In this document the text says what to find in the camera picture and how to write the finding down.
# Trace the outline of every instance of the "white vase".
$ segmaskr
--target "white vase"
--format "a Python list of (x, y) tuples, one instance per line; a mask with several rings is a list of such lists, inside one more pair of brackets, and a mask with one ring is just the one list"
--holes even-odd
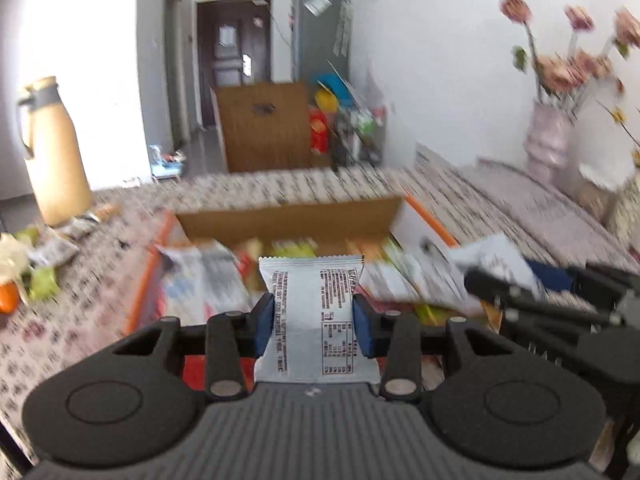
[(542, 184), (552, 185), (558, 171), (565, 167), (574, 126), (562, 110), (534, 102), (533, 114), (524, 149), (527, 173)]

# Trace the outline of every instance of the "thermos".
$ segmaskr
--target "thermos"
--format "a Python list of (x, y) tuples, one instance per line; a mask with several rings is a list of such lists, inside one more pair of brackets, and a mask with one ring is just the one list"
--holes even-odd
[[(24, 88), (18, 101), (18, 126), (33, 193), (42, 219), (55, 226), (92, 204), (74, 124), (58, 94), (55, 77), (38, 79)], [(21, 124), (20, 107), (27, 107)]]

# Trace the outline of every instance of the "gray tile floor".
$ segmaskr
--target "gray tile floor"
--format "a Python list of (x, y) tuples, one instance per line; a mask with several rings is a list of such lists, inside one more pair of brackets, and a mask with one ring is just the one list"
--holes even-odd
[[(187, 156), (184, 177), (222, 173), (224, 171), (222, 152), (215, 129), (197, 131), (182, 150)], [(39, 218), (38, 205), (33, 195), (0, 200), (0, 232), (15, 232)]]

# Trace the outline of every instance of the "cardboard box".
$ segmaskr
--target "cardboard box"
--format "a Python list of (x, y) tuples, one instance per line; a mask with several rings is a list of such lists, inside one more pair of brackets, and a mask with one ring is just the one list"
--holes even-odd
[[(442, 225), (409, 196), (177, 215), (169, 211), (156, 244), (179, 246), (215, 239), (233, 248), (254, 237), (265, 246), (276, 240), (310, 237), (318, 244), (316, 253), (327, 256), (348, 254), (348, 240), (376, 243), (390, 234), (405, 249), (419, 250), (426, 240), (443, 251), (457, 245)], [(124, 332), (134, 332), (161, 315), (158, 291), (163, 273), (162, 259), (154, 245)]]

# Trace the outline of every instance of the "floral tablecloth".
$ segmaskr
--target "floral tablecloth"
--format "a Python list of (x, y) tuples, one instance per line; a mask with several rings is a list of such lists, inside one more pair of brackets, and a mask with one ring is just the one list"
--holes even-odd
[[(342, 202), (407, 192), (417, 196), (460, 243), (504, 232), (527, 257), (554, 261), (522, 229), (455, 171), (422, 160), (412, 170), (341, 168), (211, 175), (97, 194), (121, 213), (79, 243), (81, 253), (59, 273), (62, 291), (0, 318), (0, 417), (24, 443), (21, 409), (41, 381), (122, 335), (148, 247), (176, 211), (255, 208), (293, 202)], [(0, 456), (0, 479), (15, 472)]]

